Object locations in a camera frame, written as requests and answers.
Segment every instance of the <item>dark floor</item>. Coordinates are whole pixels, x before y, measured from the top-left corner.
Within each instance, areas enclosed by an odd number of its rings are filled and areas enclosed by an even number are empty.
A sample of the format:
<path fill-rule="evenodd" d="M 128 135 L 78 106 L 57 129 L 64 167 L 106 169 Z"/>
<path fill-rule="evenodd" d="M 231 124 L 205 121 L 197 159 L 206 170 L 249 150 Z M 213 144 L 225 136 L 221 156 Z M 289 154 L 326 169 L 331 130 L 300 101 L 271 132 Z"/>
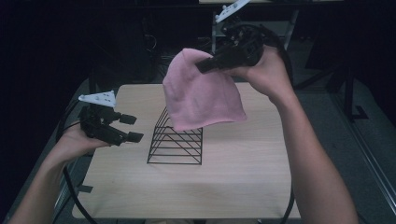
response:
<path fill-rule="evenodd" d="M 288 51 L 293 61 L 295 83 L 306 80 L 318 72 L 317 70 L 304 68 L 310 46 L 310 42 L 293 42 L 290 44 Z M 353 126 L 354 129 L 357 129 L 362 134 L 363 139 L 372 150 L 389 182 L 396 186 L 396 163 L 394 162 L 394 158 L 396 158 L 395 127 L 391 125 L 381 109 L 375 104 L 375 100 L 368 89 L 358 80 L 355 81 L 354 105 L 360 105 L 369 118 L 356 120 L 353 124 L 347 121 L 338 104 L 343 101 L 343 91 L 337 94 L 327 93 L 324 86 L 328 79 L 328 77 L 322 78 L 304 90 L 297 91 L 304 110 L 310 118 L 320 142 L 326 148 L 329 156 L 345 179 L 359 214 L 366 220 L 365 222 L 364 219 L 361 219 L 361 223 L 396 223 L 395 213 L 389 206 L 383 190 L 378 186 L 377 179 L 373 175 L 369 163 L 363 157 L 361 144 L 357 142 L 350 128 Z M 158 75 L 152 82 L 161 83 L 161 80 L 162 76 Z M 86 94 L 87 92 L 88 82 L 84 81 L 76 92 L 74 99 L 80 94 Z M 79 110 L 80 107 L 74 110 L 68 122 L 77 118 Z M 47 155 L 53 144 L 54 140 L 51 137 L 40 160 L 37 162 L 37 166 Z M 75 184 L 83 180 L 90 161 L 90 157 L 83 157 L 74 163 L 72 178 Z M 29 186 L 37 166 L 26 181 L 20 197 L 14 203 L 10 214 L 12 214 L 21 196 Z M 57 212 L 59 212 L 56 223 L 89 223 L 87 220 L 72 217 L 71 210 L 74 203 L 72 200 L 67 200 L 67 198 L 68 194 L 65 194 L 56 207 Z M 262 223 L 278 223 L 279 220 L 263 220 Z M 144 220 L 100 219 L 98 222 L 138 224 L 143 223 Z M 301 223 L 301 220 L 289 220 L 288 223 Z"/>

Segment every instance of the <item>right hand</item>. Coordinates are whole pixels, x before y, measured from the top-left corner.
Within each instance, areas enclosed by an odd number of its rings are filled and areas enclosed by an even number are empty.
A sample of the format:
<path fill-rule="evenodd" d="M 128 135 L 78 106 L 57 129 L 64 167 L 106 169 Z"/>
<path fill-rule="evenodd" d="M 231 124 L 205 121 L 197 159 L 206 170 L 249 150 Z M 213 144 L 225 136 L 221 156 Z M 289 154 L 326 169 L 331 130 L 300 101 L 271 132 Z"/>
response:
<path fill-rule="evenodd" d="M 285 64 L 276 48 L 263 46 L 259 62 L 250 67 L 237 67 L 227 71 L 231 76 L 244 78 L 258 92 L 275 103 L 283 97 L 294 95 Z"/>

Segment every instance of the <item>pink cloth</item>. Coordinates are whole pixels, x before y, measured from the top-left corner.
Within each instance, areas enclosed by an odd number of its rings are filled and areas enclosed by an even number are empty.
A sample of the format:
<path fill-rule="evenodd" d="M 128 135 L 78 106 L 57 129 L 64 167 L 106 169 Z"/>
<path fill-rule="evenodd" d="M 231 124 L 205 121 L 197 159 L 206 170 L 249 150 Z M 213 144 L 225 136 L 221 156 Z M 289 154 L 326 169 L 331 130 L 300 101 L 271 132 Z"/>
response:
<path fill-rule="evenodd" d="M 209 57 L 200 50 L 183 49 L 169 65 L 163 90 L 176 131 L 247 118 L 233 79 L 219 70 L 203 75 L 195 66 Z"/>

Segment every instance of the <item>metal wire stand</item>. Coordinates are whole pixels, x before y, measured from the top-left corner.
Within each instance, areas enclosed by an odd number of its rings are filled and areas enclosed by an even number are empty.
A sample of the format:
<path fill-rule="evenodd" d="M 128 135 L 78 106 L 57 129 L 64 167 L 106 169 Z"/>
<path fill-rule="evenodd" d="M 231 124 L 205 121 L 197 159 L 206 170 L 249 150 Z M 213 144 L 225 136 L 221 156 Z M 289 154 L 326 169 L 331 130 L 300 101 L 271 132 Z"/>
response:
<path fill-rule="evenodd" d="M 148 163 L 202 164 L 203 128 L 177 132 L 166 108 L 152 135 Z"/>

